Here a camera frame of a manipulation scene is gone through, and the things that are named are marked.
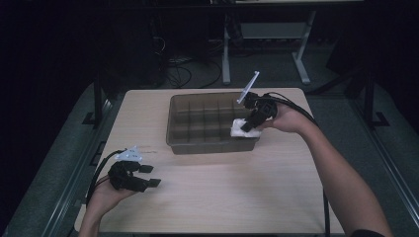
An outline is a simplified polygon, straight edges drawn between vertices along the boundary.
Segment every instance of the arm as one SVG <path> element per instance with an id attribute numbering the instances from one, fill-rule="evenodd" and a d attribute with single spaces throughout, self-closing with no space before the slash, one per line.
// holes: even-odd
<path id="1" fill-rule="evenodd" d="M 129 190 L 115 190 L 109 177 L 100 179 L 81 223 L 79 237 L 99 235 L 102 217 L 120 203 L 121 200 L 136 194 Z"/>
<path id="2" fill-rule="evenodd" d="M 278 105 L 277 117 L 261 125 L 261 128 L 266 127 L 296 132 L 304 139 L 330 205 L 348 236 L 358 229 L 392 236 L 370 187 L 315 124 L 293 109 Z"/>

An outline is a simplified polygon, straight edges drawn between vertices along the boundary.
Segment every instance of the sleeve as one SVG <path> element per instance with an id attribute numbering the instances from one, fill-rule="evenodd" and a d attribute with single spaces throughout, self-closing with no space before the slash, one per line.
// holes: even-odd
<path id="1" fill-rule="evenodd" d="M 371 230 L 356 230 L 354 233 L 352 233 L 351 237 L 384 237 L 384 236 Z"/>

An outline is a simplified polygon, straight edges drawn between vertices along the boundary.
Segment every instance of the light wooden tabletop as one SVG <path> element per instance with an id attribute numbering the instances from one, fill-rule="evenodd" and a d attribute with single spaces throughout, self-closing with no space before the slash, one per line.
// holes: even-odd
<path id="1" fill-rule="evenodd" d="M 277 92 L 309 111 L 300 89 Z M 161 179 L 123 200 L 102 220 L 101 231 L 128 233 L 323 233 L 322 186 L 308 148 L 296 134 L 265 129 L 253 151 L 174 155 L 166 144 L 174 95 L 241 89 L 143 90 L 126 93 L 103 157 L 138 145 L 143 179 Z M 100 177 L 115 163 L 110 159 Z M 85 206 L 75 222 L 79 230 Z M 343 230 L 331 210 L 331 232 Z"/>

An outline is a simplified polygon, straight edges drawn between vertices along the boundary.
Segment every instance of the brown plastic storage bin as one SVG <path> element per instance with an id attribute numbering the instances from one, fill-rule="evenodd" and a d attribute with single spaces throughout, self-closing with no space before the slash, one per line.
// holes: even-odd
<path id="1" fill-rule="evenodd" d="M 259 138 L 231 137 L 235 119 L 250 111 L 237 104 L 240 93 L 176 95 L 170 100 L 166 142 L 175 154 L 251 151 Z"/>

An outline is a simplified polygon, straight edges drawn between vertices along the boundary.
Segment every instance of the table leg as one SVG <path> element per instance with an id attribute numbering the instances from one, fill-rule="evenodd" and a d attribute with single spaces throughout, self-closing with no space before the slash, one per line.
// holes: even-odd
<path id="1" fill-rule="evenodd" d="M 302 42 L 297 52 L 293 52 L 293 62 L 295 63 L 296 70 L 298 70 L 299 77 L 301 78 L 302 84 L 310 84 L 310 79 L 308 78 L 307 72 L 305 71 L 304 64 L 302 64 L 302 55 L 304 54 L 305 46 L 308 42 L 308 37 L 310 36 L 311 27 L 315 18 L 315 11 L 310 13 L 307 23 L 305 24 L 304 32 L 302 34 Z"/>
<path id="2" fill-rule="evenodd" d="M 224 54 L 222 55 L 222 83 L 229 85 L 230 80 L 230 63 L 228 61 L 228 33 L 224 27 Z"/>

